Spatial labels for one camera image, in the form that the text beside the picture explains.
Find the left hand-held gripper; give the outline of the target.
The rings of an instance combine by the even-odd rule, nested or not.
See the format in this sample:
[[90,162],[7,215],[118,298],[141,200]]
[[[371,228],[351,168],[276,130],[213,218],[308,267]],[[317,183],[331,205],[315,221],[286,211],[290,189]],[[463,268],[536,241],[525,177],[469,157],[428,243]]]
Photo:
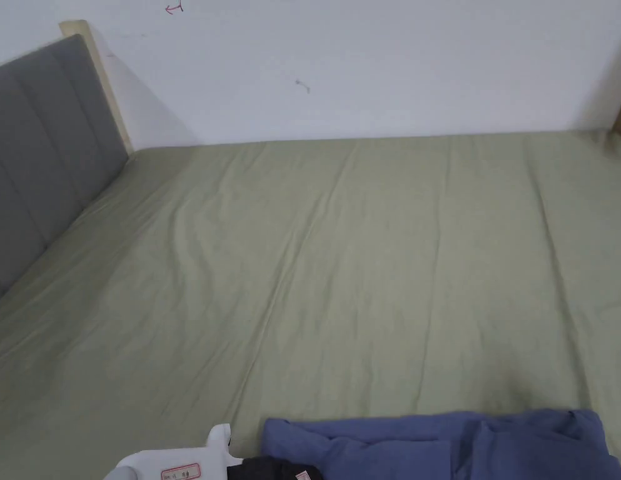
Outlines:
[[203,447],[144,450],[129,455],[106,479],[324,479],[315,467],[272,456],[230,454],[231,426],[215,425]]

